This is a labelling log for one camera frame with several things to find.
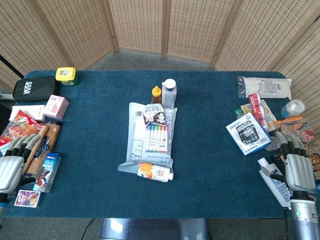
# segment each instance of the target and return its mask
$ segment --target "white bottle cap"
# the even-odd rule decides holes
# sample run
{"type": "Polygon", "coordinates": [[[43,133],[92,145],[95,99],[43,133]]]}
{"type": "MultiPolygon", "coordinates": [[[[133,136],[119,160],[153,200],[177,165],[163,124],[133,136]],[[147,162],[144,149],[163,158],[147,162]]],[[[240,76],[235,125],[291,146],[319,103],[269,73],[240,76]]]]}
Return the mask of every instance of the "white bottle cap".
{"type": "Polygon", "coordinates": [[[169,180],[172,180],[172,179],[174,179],[174,173],[173,173],[173,172],[170,172],[170,173],[169,173],[169,180]]]}
{"type": "Polygon", "coordinates": [[[258,160],[258,163],[260,164],[261,167],[267,167],[269,166],[269,163],[267,162],[267,160],[263,157],[261,159],[258,160]]]}
{"type": "Polygon", "coordinates": [[[287,103],[287,112],[293,116],[298,116],[306,110],[306,105],[299,99],[293,99],[287,103]]]}
{"type": "Polygon", "coordinates": [[[171,89],[173,89],[176,86],[176,81],[173,80],[172,78],[168,78],[167,80],[165,80],[162,83],[162,85],[164,85],[165,88],[170,91],[171,89]]]}

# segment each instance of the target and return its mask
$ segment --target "blue felt surface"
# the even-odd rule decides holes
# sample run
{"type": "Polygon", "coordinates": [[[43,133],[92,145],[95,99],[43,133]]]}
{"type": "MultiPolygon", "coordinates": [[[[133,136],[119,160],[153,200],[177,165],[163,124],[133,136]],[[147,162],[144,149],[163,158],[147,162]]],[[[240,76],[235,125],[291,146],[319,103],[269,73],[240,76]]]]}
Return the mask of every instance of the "blue felt surface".
{"type": "MultiPolygon", "coordinates": [[[[54,76],[34,71],[26,78],[54,76]]],[[[51,192],[38,208],[11,207],[8,216],[115,218],[282,218],[257,160],[243,156],[225,126],[238,98],[237,76],[283,78],[278,72],[79,71],[79,85],[61,86],[70,104],[54,152],[63,155],[51,192]],[[151,90],[177,82],[172,158],[164,183],[119,172],[126,160],[129,103],[148,104],[151,90]]],[[[289,100],[265,99],[277,119],[289,100]]]]}

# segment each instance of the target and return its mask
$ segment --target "barcode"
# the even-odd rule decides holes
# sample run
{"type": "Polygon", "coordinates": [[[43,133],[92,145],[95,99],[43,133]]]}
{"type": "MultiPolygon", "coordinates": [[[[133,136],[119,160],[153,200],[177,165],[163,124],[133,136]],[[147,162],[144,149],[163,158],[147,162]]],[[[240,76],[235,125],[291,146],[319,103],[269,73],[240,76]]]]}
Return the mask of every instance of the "barcode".
{"type": "Polygon", "coordinates": [[[60,71],[60,76],[68,76],[70,74],[70,70],[62,70],[60,71]]]}
{"type": "Polygon", "coordinates": [[[262,138],[262,139],[260,139],[260,143],[264,143],[264,142],[267,142],[268,141],[268,138],[266,138],[266,137],[264,137],[264,138],[262,138]]]}

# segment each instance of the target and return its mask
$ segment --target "woven room divider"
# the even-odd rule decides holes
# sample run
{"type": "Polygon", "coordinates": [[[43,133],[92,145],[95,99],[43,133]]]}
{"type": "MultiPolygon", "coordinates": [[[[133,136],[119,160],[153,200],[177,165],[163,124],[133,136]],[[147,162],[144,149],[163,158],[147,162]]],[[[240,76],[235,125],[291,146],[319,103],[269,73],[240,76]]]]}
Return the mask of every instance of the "woven room divider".
{"type": "MultiPolygon", "coordinates": [[[[221,71],[280,71],[320,132],[319,0],[3,0],[1,54],[22,74],[133,49],[221,71]]],[[[19,79],[0,64],[0,84],[19,79]]]]}

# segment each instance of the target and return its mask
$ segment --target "pink box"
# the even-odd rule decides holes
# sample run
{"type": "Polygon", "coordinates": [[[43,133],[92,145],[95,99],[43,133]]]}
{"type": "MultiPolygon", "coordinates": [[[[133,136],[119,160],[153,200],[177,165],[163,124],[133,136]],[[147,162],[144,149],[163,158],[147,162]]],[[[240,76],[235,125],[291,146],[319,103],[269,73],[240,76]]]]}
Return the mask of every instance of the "pink box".
{"type": "Polygon", "coordinates": [[[62,120],[68,105],[69,102],[64,97],[51,95],[45,105],[43,114],[49,118],[62,120]]]}

